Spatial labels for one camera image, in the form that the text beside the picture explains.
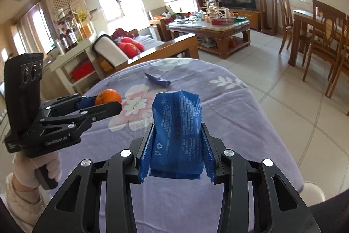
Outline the left white gloved hand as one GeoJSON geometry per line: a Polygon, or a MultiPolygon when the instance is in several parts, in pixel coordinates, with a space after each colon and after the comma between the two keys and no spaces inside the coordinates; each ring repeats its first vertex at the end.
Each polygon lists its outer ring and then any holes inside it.
{"type": "Polygon", "coordinates": [[[33,159],[23,152],[17,152],[13,159],[13,173],[19,183],[29,188],[40,185],[35,170],[44,166],[48,171],[48,178],[59,182],[62,176],[62,160],[60,153],[55,151],[33,159]]]}

